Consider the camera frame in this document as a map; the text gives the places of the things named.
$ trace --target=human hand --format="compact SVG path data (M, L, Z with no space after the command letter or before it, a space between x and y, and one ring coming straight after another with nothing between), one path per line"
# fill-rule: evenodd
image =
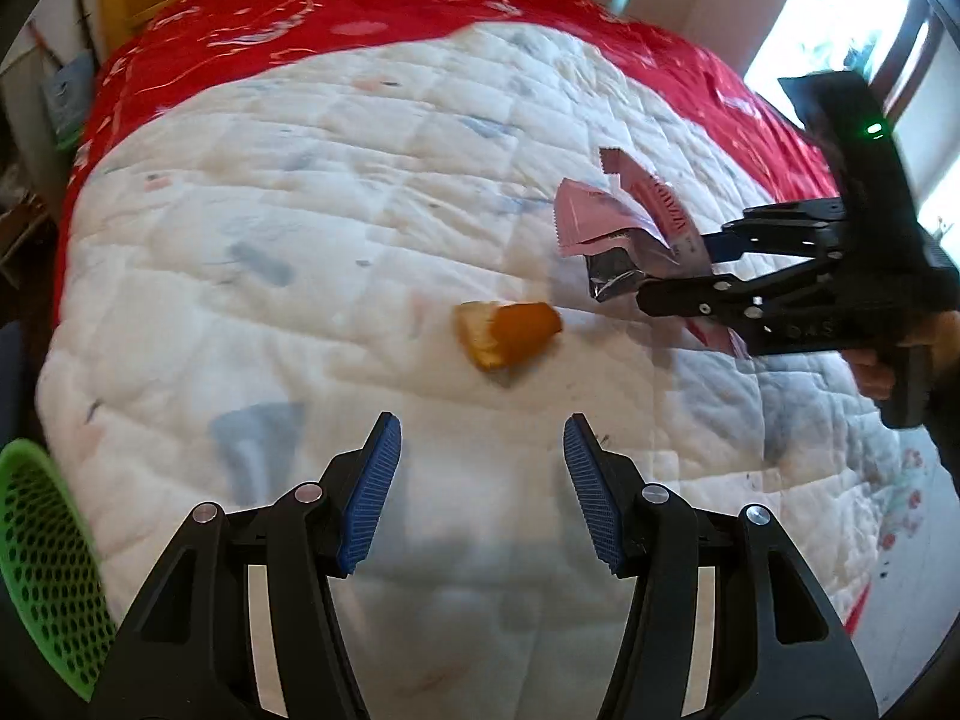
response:
M933 380L960 362L960 312L930 314L901 343L902 346L930 346ZM860 394L887 400L894 386L894 371L883 365L875 349L845 349L841 356L850 365Z

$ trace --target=snack wrapper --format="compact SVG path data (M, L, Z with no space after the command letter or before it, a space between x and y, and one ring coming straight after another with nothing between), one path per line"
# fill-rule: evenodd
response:
M611 191L565 179L554 200L560 256L584 256L590 295L603 302L635 293L647 278L712 274L704 239L673 189L619 148L601 148L600 161ZM706 346L747 356L727 327L704 317L686 325Z

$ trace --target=green mesh basket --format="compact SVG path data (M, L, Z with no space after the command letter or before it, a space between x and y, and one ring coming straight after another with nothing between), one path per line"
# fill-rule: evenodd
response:
M64 482L27 440L0 453L0 574L49 664L90 700L115 630Z

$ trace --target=bed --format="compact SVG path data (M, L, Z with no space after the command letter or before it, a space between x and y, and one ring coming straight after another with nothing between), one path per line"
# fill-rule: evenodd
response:
M592 716L632 586L595 560L565 472L579 410L694 506L770 507L853 627L906 527L889 516L905 459L937 466L929 443L884 429L837 355L710 351L629 298L593 303L556 252L554 191L605 182L602 146L670 182L704 233L834 191L722 62L589 0L102 12L114 53L64 207L37 405L117 619L195 504L272 502L392 410L400 470L370 557L334 589L371 714ZM450 330L464 300L547 300L565 331L491 379Z

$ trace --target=window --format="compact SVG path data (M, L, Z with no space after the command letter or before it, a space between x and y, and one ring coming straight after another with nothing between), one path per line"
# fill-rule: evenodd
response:
M904 90L907 65L912 61L911 73L918 69L928 17L925 0L787 0L745 80L797 124L776 81L784 76L857 71L882 87L889 104L895 87Z

